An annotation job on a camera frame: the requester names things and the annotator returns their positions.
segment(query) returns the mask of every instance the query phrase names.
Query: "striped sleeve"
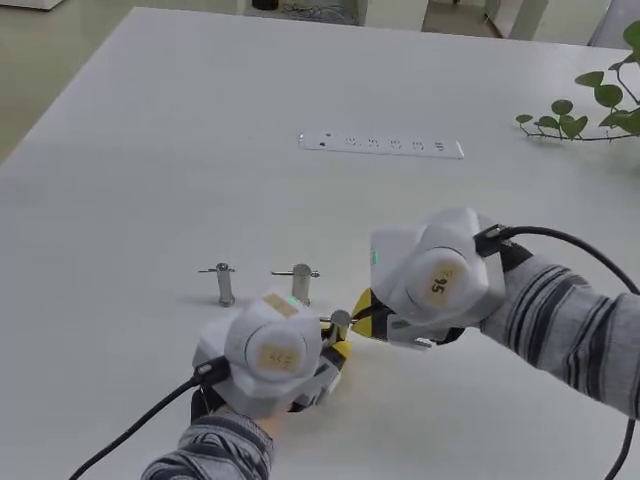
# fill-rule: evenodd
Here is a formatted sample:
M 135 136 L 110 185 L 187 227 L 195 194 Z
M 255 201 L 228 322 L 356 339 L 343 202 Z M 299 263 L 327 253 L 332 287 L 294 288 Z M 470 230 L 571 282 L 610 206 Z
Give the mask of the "striped sleeve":
M 507 300 L 481 331 L 579 392 L 639 418 L 640 297 L 599 295 L 538 256 L 505 279 Z
M 153 462 L 142 480 L 268 480 L 273 440 L 237 414 L 196 420 L 178 450 Z

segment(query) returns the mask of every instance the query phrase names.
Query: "black cable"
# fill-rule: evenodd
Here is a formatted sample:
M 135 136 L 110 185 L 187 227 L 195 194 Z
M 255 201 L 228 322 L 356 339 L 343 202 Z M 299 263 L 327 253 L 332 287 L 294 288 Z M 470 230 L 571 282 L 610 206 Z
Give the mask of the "black cable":
M 562 240 L 564 242 L 570 243 L 571 245 L 578 247 L 579 249 L 587 252 L 589 255 L 594 257 L 600 263 L 602 263 L 605 267 L 607 267 L 616 277 L 620 279 L 622 283 L 629 289 L 629 291 L 633 294 L 640 295 L 640 290 L 636 284 L 631 280 L 626 273 L 624 273 L 620 267 L 618 267 L 615 263 L 613 263 L 604 253 L 600 252 L 598 249 L 592 247 L 584 240 L 579 239 L 578 237 L 574 237 L 573 235 L 569 235 L 568 233 L 560 232 L 558 230 L 554 230 L 552 228 L 545 227 L 531 227 L 531 226 L 522 226 L 522 227 L 504 227 L 498 233 L 498 238 L 500 240 L 508 240 L 510 238 L 515 237 L 516 235 L 541 235 L 544 237 L 551 237 L 557 240 Z M 633 418 L 629 418 L 627 421 L 627 429 L 624 434 L 624 440 L 622 442 L 622 448 L 620 449 L 620 453 L 618 454 L 618 458 L 615 463 L 609 470 L 609 473 L 604 477 L 604 480 L 613 480 L 622 465 L 627 460 L 627 456 L 629 455 L 629 450 L 631 449 L 631 441 L 633 440 L 633 432 L 636 428 L 636 421 Z
M 193 388 L 196 386 L 198 386 L 198 382 L 196 381 L 195 377 L 191 377 L 188 381 L 184 382 L 182 385 L 176 388 L 173 392 L 171 392 L 169 395 L 167 395 L 162 400 L 160 400 L 153 408 L 151 408 L 151 410 L 149 410 L 142 417 L 140 417 L 138 421 L 136 421 L 133 425 L 127 428 L 122 435 L 120 435 L 113 442 L 111 442 L 109 445 L 107 445 L 98 453 L 96 453 L 89 460 L 84 462 L 75 472 L 73 472 L 73 475 L 69 477 L 69 480 L 78 480 L 78 478 L 80 478 L 87 470 L 89 470 L 96 463 L 98 463 L 100 460 L 102 460 L 104 457 L 109 455 L 116 448 L 118 448 L 120 445 L 126 442 L 134 433 L 140 430 L 145 423 L 147 423 L 149 420 L 155 417 L 158 413 L 160 413 L 160 411 L 164 407 L 169 405 L 171 402 L 173 402 L 180 395 L 188 391 L 190 388 Z
M 134 433 L 140 430 L 145 423 L 155 417 L 163 408 L 176 400 L 180 395 L 187 392 L 190 388 L 194 388 L 199 385 L 214 385 L 222 382 L 228 378 L 229 375 L 231 375 L 229 362 L 224 356 L 216 357 L 208 362 L 198 365 L 195 368 L 193 376 L 189 380 L 160 400 L 133 425 L 127 428 L 122 435 L 96 453 L 89 460 L 84 462 L 75 472 L 73 472 L 73 475 L 69 477 L 69 480 L 78 480 L 87 470 L 126 442 Z

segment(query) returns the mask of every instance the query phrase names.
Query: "metal pin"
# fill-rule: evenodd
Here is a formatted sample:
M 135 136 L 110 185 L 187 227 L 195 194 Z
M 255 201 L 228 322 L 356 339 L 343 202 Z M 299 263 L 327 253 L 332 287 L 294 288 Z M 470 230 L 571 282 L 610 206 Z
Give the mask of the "metal pin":
M 291 295 L 300 300 L 305 305 L 309 305 L 309 285 L 312 278 L 318 278 L 320 274 L 305 263 L 298 263 L 293 266 L 290 272 L 271 272 L 271 275 L 293 277 L 291 285 Z
M 200 270 L 198 273 L 216 273 L 218 277 L 218 289 L 220 290 L 220 299 L 218 303 L 221 307 L 230 307 L 236 301 L 231 290 L 231 272 L 235 272 L 233 268 L 229 268 L 226 263 L 219 263 L 216 268 L 208 270 Z

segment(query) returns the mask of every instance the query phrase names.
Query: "power strip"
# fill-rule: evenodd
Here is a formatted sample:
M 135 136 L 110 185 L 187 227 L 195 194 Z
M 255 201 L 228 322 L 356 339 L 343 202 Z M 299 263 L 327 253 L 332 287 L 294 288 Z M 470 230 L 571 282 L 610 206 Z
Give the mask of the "power strip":
M 455 158 L 459 160 L 464 158 L 462 147 L 458 142 L 424 137 L 305 132 L 300 135 L 298 141 L 300 147 L 305 150 Z

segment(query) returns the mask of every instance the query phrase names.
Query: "white table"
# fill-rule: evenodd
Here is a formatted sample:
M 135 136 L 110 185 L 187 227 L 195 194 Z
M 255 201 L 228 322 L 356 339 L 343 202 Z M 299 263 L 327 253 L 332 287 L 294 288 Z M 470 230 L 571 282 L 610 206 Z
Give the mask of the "white table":
M 0 169 L 2 477 L 66 478 L 182 382 L 219 314 L 195 272 L 218 261 L 241 300 L 305 261 L 318 309 L 350 309 L 372 228 L 471 205 L 583 236 L 639 278 L 637 143 L 539 144 L 512 124 L 558 96 L 589 110 L 575 52 L 134 10 Z M 466 158 L 298 148 L 323 128 L 450 136 Z M 620 290 L 570 247 L 525 243 Z M 598 480 L 618 453 L 621 414 L 475 332 L 427 354 L 354 340 L 332 401 L 286 419 L 274 479 Z M 184 398 L 87 478 L 136 478 L 187 417 Z

